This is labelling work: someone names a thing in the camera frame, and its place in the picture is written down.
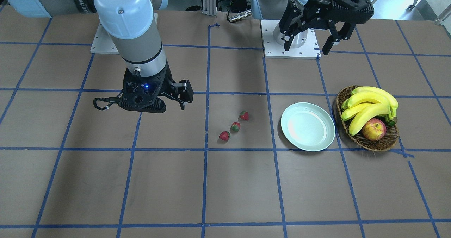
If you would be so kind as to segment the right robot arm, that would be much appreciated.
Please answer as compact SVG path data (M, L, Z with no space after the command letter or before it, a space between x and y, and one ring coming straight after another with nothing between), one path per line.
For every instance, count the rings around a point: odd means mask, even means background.
M126 63L122 91L116 97L95 98L98 110L117 104L125 110L164 113L161 97L185 109L193 102L189 80L176 82L154 17L153 0L8 0L21 15L52 18L74 13L98 15L100 24Z

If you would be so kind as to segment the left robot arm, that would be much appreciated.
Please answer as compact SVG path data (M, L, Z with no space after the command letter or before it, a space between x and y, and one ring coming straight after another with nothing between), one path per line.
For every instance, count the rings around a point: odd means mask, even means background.
M251 0L269 58L319 59L374 15L371 0Z

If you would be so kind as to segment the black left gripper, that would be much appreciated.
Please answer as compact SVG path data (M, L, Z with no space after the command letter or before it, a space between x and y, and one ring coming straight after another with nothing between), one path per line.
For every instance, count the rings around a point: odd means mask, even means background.
M303 11L294 2L288 2L279 22L284 35L284 50L289 51L294 37L308 28L328 29L322 52L328 55L334 45L348 40L356 24L364 24L374 15L371 0L308 0ZM337 31L336 24L343 23Z

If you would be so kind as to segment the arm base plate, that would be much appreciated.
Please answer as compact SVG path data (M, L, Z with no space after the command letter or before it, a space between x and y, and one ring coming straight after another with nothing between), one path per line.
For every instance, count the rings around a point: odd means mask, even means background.
M116 15L101 15L100 24L92 42L91 52L96 54L120 54L119 45L113 38L134 40L143 36L157 13L153 11L140 12L118 8Z
M280 33L278 20L261 20L261 37L267 58L310 59L321 58L317 37L313 29L307 29L294 37L291 47L286 51L288 37Z

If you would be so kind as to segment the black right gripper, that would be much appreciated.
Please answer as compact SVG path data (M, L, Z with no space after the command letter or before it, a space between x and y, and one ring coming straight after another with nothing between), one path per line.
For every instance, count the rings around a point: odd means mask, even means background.
M185 110L187 103L193 102L194 91L189 80L175 82L169 65L154 76L143 77L126 69L123 78L123 95L119 106L125 110L164 113L166 105L160 96L179 103Z

